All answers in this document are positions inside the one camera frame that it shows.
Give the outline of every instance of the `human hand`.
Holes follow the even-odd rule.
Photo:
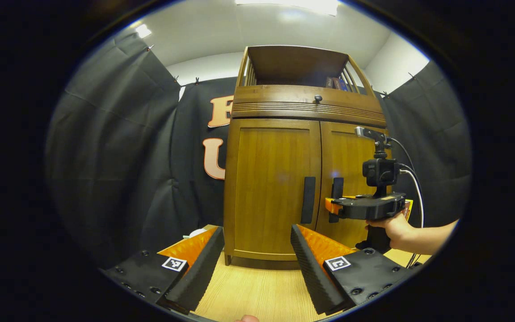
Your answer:
[[[391,239],[390,246],[394,249],[403,248],[403,244],[411,240],[416,229],[406,221],[402,212],[397,213],[392,218],[366,220],[365,223],[373,227],[384,228],[387,236]]]
[[[258,318],[253,315],[245,315],[241,317],[241,320],[235,320],[234,322],[259,322]]]

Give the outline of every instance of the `black curtain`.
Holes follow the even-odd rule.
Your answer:
[[[47,181],[64,225],[99,267],[191,228],[180,229],[169,171],[179,90],[147,44],[123,31],[81,64],[55,108]],[[148,238],[156,234],[160,245]]]
[[[224,181],[204,170],[202,142],[212,137],[223,140],[217,162],[225,169],[229,126],[208,127],[213,111],[210,100],[233,95],[236,80],[229,77],[188,84],[178,104],[170,154],[172,175],[179,184],[178,209],[186,218],[200,218],[198,227],[223,224]]]
[[[472,145],[468,122],[450,81],[430,61],[414,79],[380,101],[389,135],[402,143],[414,163],[422,188],[425,226],[454,222],[464,213],[470,193]],[[395,158],[409,165],[399,145],[391,144]],[[420,226],[418,196],[411,178],[401,175],[393,188],[415,200],[409,222]]]

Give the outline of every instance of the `wooden cabinet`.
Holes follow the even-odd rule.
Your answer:
[[[319,122],[232,120],[225,177],[226,253],[295,260],[289,228],[300,222],[305,177],[315,177],[317,218],[321,188]],[[315,229],[315,219],[304,225]]]
[[[366,95],[359,93],[347,64]],[[329,76],[341,77],[348,91],[323,87]],[[361,174],[362,163],[372,159],[374,142],[357,137],[355,127],[386,127],[374,92],[349,55],[310,47],[247,47],[231,117],[224,188],[226,265],[232,256],[296,259],[290,230],[306,213],[306,177],[309,183],[315,178],[315,188],[314,193],[307,190],[313,211],[310,224],[303,225],[349,247],[366,238],[363,220],[330,223],[325,210],[335,177],[345,178],[345,195],[375,191]]]
[[[374,142],[355,134],[355,124],[321,122],[321,146],[323,167],[321,171],[321,196],[331,196],[333,178],[343,178],[343,195],[374,194],[376,187],[367,186],[362,175],[363,162],[373,158]],[[319,208],[315,230],[332,240],[351,248],[367,236],[363,220],[339,220],[329,222],[329,211]]]

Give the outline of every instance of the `cabinet door handle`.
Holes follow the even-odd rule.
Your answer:
[[[315,204],[315,177],[305,177],[303,182],[303,205],[300,224],[311,224]]]
[[[343,196],[343,183],[344,179],[341,177],[333,178],[333,185],[331,185],[331,198],[339,199]],[[339,222],[339,217],[329,212],[329,222]]]

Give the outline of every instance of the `white cable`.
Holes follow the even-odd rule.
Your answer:
[[[418,188],[417,179],[414,177],[413,173],[407,170],[401,170],[401,173],[407,173],[410,175],[411,178],[413,178],[414,186],[417,188],[417,194],[418,194],[418,203],[421,208],[421,228],[424,228],[425,226],[425,210],[422,205],[422,195],[421,190]],[[411,257],[411,260],[409,260],[409,263],[407,264],[407,268],[411,265],[412,259],[415,257],[416,254],[413,254],[413,257]]]

